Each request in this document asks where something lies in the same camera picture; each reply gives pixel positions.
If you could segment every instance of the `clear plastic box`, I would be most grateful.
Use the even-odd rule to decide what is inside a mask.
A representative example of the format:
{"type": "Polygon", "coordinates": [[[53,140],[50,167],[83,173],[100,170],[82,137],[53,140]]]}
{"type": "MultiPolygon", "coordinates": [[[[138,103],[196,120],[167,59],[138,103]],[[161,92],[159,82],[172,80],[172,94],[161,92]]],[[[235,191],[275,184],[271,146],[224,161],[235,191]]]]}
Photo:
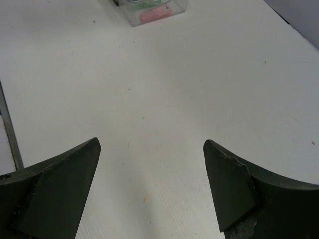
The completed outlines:
{"type": "Polygon", "coordinates": [[[188,0],[119,0],[132,26],[185,12],[188,0]]]}

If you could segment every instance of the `white tabletop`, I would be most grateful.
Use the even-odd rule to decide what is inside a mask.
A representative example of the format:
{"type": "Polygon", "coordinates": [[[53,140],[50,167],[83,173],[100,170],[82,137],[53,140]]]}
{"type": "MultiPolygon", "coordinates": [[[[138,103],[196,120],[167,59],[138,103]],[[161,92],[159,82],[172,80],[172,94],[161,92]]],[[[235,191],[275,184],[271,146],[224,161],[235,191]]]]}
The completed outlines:
{"type": "Polygon", "coordinates": [[[262,0],[135,28],[111,0],[2,0],[0,78],[25,166],[100,140],[77,239],[223,238],[209,138],[319,183],[319,54],[262,0]]]}

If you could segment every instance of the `green object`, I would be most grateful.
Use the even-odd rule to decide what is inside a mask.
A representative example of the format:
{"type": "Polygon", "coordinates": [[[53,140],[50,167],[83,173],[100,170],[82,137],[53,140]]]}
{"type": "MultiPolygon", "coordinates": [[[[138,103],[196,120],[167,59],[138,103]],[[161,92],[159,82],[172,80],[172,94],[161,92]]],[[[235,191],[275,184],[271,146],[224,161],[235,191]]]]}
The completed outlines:
{"type": "MultiPolygon", "coordinates": [[[[156,3],[161,3],[161,0],[154,0],[154,2],[156,3]]],[[[134,8],[135,9],[140,9],[140,8],[147,8],[147,7],[151,7],[151,6],[156,6],[156,3],[154,3],[153,1],[149,1],[149,0],[144,0],[144,1],[138,1],[138,2],[134,2],[134,8]]]]}

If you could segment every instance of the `white table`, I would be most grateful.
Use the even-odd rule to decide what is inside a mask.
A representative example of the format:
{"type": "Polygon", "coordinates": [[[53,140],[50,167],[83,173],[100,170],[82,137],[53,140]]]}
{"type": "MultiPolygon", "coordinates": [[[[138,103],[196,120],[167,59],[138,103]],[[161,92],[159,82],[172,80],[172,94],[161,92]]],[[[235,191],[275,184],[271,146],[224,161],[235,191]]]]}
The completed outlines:
{"type": "Polygon", "coordinates": [[[2,0],[0,78],[25,166],[100,140],[77,239],[223,238],[209,138],[319,183],[319,54],[262,0],[135,28],[108,0],[2,0]]]}

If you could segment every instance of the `pink object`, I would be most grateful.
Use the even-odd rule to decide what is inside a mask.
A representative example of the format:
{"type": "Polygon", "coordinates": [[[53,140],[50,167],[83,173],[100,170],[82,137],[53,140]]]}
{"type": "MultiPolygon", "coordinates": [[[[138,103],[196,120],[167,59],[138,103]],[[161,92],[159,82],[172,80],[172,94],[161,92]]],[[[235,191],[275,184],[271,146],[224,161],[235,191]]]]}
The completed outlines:
{"type": "Polygon", "coordinates": [[[140,20],[143,23],[155,21],[171,15],[171,8],[169,6],[158,6],[151,10],[141,13],[140,20]]]}

